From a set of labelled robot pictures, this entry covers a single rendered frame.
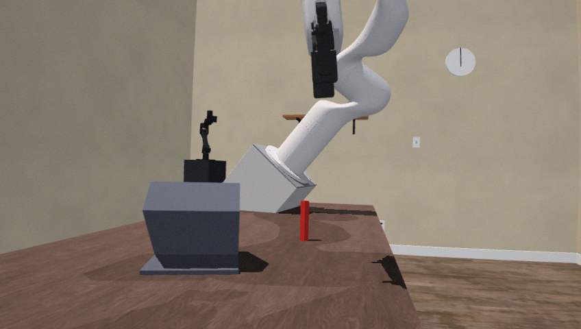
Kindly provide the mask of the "red peg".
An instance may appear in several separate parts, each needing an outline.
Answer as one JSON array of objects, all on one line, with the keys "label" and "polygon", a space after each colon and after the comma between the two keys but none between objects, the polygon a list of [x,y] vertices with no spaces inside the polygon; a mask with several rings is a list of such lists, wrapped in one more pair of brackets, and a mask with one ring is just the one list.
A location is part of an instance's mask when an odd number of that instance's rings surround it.
[{"label": "red peg", "polygon": [[300,240],[308,241],[309,201],[301,201]]}]

